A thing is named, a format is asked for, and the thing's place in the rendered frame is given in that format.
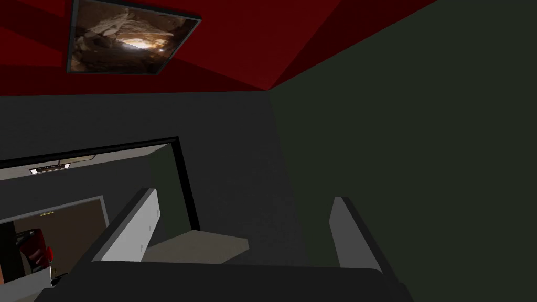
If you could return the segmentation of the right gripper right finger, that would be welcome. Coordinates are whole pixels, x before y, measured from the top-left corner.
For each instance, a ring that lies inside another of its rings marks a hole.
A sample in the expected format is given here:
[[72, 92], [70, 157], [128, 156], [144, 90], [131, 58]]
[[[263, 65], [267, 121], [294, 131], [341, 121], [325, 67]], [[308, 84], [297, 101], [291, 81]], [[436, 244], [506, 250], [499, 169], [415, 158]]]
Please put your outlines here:
[[334, 197], [329, 226], [340, 267], [377, 270], [395, 278], [393, 268], [348, 197]]

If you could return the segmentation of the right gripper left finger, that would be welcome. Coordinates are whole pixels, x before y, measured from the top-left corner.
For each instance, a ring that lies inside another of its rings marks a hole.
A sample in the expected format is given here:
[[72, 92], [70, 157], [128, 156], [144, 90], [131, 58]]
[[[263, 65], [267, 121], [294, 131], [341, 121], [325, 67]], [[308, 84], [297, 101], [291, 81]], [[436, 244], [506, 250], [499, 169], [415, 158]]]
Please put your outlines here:
[[141, 189], [86, 252], [85, 261], [141, 261], [159, 217], [156, 189]]

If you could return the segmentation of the brown door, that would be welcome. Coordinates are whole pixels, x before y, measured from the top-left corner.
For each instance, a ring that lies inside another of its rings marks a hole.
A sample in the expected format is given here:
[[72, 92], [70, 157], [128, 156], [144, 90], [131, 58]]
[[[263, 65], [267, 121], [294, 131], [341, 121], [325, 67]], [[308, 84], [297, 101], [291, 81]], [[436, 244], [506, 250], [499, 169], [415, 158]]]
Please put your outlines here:
[[57, 275], [68, 273], [91, 244], [108, 227], [101, 196], [80, 200], [58, 209], [48, 209], [14, 221], [15, 231], [40, 228], [50, 246]]

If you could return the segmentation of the red chair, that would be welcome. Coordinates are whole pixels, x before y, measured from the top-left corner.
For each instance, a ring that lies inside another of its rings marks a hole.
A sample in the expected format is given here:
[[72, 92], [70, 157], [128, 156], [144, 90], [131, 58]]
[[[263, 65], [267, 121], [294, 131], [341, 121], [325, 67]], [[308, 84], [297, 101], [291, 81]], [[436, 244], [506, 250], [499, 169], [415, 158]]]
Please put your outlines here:
[[26, 258], [31, 273], [50, 267], [53, 252], [47, 246], [41, 229], [31, 229], [16, 234], [16, 245]]

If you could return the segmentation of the framed brown picture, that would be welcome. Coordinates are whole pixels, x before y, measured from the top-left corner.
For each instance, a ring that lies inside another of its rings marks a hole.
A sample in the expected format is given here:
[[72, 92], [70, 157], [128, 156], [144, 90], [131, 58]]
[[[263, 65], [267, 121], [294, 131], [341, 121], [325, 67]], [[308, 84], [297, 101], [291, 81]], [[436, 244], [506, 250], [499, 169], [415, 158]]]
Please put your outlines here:
[[157, 75], [201, 21], [124, 0], [72, 0], [66, 71]]

